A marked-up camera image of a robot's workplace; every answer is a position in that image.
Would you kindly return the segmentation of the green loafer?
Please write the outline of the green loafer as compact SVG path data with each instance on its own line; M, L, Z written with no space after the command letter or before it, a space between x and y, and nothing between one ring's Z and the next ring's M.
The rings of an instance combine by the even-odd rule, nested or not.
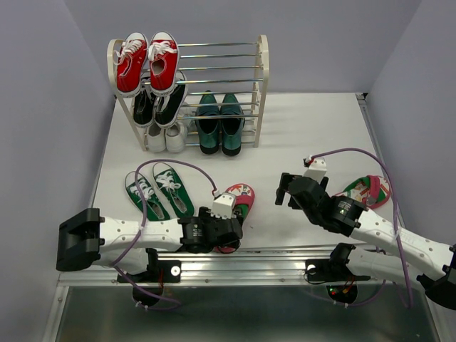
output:
M222 131L222 152L228 156L235 156L242 148L242 130L244 128L243 109L233 93L227 93L222 101L220 114Z
M220 114L216 105L217 99L213 94L205 94L201 97L200 107L196 109L197 117L212 117ZM195 121L199 135L200 150L207 155L216 153L219 150L219 120L198 119Z

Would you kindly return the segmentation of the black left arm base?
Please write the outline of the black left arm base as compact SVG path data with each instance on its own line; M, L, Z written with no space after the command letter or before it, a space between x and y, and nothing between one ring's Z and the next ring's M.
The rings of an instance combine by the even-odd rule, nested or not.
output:
M139 259L133 264L119 261L114 270L118 278L132 286L132 299L135 306L145 311L170 311L179 308L182 303L165 295L165 283L180 281L181 262L177 260L160 261L155 249L134 249Z

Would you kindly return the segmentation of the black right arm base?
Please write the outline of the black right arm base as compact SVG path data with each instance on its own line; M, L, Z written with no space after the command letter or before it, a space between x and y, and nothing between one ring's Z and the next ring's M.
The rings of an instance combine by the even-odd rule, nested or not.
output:
M310 285L326 284L330 300L345 307L359 307L364 302L355 303L358 296L358 281L369 281L370 276L357 275L348 268L349 256L356 247L353 244L339 243L327 259L308 259L304 280Z

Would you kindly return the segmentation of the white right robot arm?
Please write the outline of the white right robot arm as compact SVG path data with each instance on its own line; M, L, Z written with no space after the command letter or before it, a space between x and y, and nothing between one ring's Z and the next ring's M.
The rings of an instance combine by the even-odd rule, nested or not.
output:
M326 231L379 248L371 252L339 243L327 259L312 259L306 270L311 283L386 280L422 290L434 303L455 309L455 247L394 227L365 204L346 196L329 196L326 180L283 173L277 205L304 212L310 223Z

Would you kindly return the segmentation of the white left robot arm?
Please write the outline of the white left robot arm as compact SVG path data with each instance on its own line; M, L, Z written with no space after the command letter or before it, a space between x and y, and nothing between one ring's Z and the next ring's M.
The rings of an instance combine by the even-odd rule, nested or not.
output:
M239 242L242 224L239 215L215 217L206 207L200 208L196 217L146 222L144 226L103 217L98 208L88 208L61 223L56 270L116 266L149 281L157 276L159 266L152 251L210 253L216 247Z

